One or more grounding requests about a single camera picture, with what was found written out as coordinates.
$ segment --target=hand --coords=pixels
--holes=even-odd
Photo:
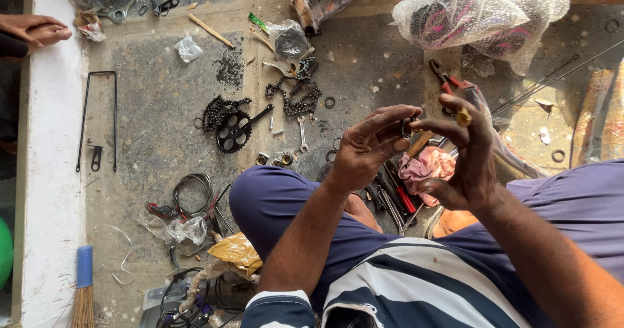
[[[28,43],[32,43],[39,48],[43,48],[43,45],[39,40],[29,36],[26,33],[31,27],[43,25],[45,23],[51,23],[67,28],[63,22],[56,20],[53,17],[42,15],[0,15],[0,30],[12,33],[15,36],[22,38]]]
[[[410,140],[399,132],[401,120],[422,112],[409,105],[380,108],[348,128],[340,140],[334,166],[325,179],[330,190],[348,193],[365,188],[375,178],[381,164],[410,147]]]
[[[472,122],[467,128],[437,118],[410,123],[412,130],[420,128],[448,137],[459,151],[455,173],[448,182],[428,178],[418,183],[417,190],[437,198],[449,210],[468,210],[476,216],[493,211],[503,198],[497,192],[502,186],[496,181],[492,133],[486,119],[472,104],[456,96],[441,94],[439,100],[451,110],[466,108]]]

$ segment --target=striped shirt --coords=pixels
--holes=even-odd
[[[426,239],[396,239],[330,285],[321,328],[530,327],[482,266]],[[308,297],[299,290],[258,293],[241,328],[314,326]]]

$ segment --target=blue pants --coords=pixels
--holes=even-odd
[[[618,280],[624,279],[624,159],[584,165],[551,178],[507,185],[524,205],[551,222]],[[296,172],[255,166],[231,189],[230,209],[263,261],[319,183]],[[330,284],[360,258],[399,236],[381,234],[343,213],[311,299],[321,312]],[[552,326],[537,306],[507,255],[478,222],[434,241],[480,260],[498,276],[501,291],[534,326]]]

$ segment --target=screwdriver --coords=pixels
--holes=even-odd
[[[386,166],[386,164],[384,164],[384,168],[386,169],[386,172],[388,172],[388,175],[390,175],[390,180],[392,181],[392,183],[394,183],[394,186],[396,187],[396,189],[394,190],[399,193],[401,201],[403,202],[403,205],[405,205],[405,207],[408,209],[408,212],[411,214],[416,212],[414,204],[412,204],[412,201],[410,200],[408,195],[405,194],[405,190],[403,190],[403,187],[399,187],[399,185],[396,183],[396,181],[394,180],[394,176],[392,175],[392,173],[390,173],[390,169]]]

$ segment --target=broom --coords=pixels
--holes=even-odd
[[[95,328],[93,317],[93,247],[78,247],[78,275],[72,328]]]

